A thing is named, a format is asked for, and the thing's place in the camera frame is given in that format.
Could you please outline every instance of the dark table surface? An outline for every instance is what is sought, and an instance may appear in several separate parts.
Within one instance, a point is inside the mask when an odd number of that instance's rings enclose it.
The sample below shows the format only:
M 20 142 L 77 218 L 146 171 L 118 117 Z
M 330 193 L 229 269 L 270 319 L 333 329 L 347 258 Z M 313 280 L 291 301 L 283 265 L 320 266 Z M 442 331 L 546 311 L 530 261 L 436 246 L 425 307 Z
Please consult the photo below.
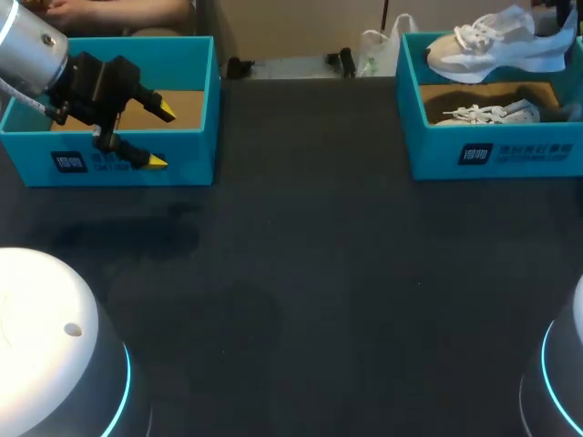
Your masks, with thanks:
M 0 152 L 0 246 L 107 294 L 157 437 L 520 435 L 580 181 L 414 183 L 391 79 L 226 84 L 219 147 L 171 189 L 27 189 Z

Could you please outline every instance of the plastic bag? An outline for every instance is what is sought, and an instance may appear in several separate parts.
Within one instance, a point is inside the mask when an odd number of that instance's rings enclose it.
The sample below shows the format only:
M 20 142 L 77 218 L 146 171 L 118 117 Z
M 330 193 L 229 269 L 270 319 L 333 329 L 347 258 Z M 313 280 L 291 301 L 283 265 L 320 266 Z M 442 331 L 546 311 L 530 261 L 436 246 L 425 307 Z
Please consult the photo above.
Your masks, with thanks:
M 407 26 L 402 32 L 399 32 L 400 24 L 404 20 L 407 21 Z M 397 16 L 389 36 L 385 36 L 376 30 L 364 32 L 361 36 L 356 76 L 394 76 L 397 71 L 399 49 L 401 48 L 401 35 L 405 32 L 419 32 L 413 17 L 409 14 Z

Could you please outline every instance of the shoe sole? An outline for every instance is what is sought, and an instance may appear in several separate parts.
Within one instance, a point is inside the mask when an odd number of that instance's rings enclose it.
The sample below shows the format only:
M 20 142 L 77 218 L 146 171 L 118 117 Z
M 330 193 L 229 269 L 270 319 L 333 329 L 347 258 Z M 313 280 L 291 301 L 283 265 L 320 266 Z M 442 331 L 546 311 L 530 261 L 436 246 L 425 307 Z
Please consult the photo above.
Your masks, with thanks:
M 565 69 L 565 55 L 551 57 L 524 57 L 522 59 L 510 60 L 504 64 L 492 66 L 485 70 L 476 71 L 474 73 L 452 73 L 449 71 L 440 70 L 439 68 L 434 68 L 432 66 L 429 66 L 429 68 L 435 71 L 439 76 L 443 76 L 446 79 L 453 80 L 454 82 L 459 82 L 462 84 L 479 84 L 483 82 L 490 73 L 502 66 L 520 68 L 521 70 L 527 71 L 528 73 L 556 73 L 557 71 L 563 71 Z

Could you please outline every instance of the beige wall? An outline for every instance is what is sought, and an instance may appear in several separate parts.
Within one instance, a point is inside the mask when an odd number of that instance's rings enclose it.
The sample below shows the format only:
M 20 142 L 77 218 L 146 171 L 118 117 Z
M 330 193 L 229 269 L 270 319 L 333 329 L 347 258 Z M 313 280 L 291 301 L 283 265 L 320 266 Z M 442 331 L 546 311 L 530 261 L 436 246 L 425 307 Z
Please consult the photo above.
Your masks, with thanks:
M 516 0 L 527 5 L 530 0 Z M 389 0 L 387 27 L 403 12 L 421 30 L 447 30 L 497 12 L 513 0 Z M 217 39 L 221 61 L 316 56 L 358 47 L 381 25 L 384 0 L 198 0 L 198 33 Z

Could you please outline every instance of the white shoelace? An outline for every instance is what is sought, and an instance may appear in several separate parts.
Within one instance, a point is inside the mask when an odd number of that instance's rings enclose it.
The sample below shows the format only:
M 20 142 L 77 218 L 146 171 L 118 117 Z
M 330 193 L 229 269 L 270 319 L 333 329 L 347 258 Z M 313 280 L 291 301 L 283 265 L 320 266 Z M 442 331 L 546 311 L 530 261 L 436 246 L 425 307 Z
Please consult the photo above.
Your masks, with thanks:
M 444 114 L 454 116 L 458 120 L 464 120 L 471 124 L 502 123 L 502 118 L 506 116 L 506 111 L 502 107 L 459 107 L 456 111 L 444 112 Z
M 494 18 L 493 14 L 481 16 L 472 25 L 456 26 L 455 39 L 465 50 L 486 46 L 490 41 L 502 41 L 502 37 L 495 29 L 486 24 Z

